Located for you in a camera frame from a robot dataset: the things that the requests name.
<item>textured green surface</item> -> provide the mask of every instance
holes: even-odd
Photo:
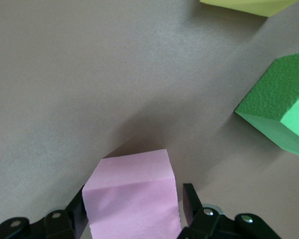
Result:
[[[299,155],[299,53],[275,60],[235,112]]]
[[[203,3],[245,11],[260,16],[272,16],[298,0],[200,0]]]

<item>screw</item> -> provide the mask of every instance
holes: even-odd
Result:
[[[204,209],[204,214],[212,216],[212,215],[214,215],[214,212],[213,212],[213,210],[211,210],[209,208],[205,208]]]
[[[251,217],[247,216],[247,215],[241,215],[241,218],[246,223],[253,223],[253,219]]]
[[[54,213],[52,214],[52,218],[59,218],[61,216],[60,213]]]
[[[14,222],[12,222],[12,223],[10,224],[10,227],[11,227],[11,228],[15,228],[15,227],[19,226],[20,224],[21,224],[20,221],[14,221]]]

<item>green block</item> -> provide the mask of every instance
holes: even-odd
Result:
[[[235,112],[299,155],[299,53],[275,60]]]
[[[200,2],[245,11],[260,16],[272,16],[298,0],[200,0]]]

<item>pink block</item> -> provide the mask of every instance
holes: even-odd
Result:
[[[102,159],[82,193],[93,239],[176,239],[181,231],[166,149]]]

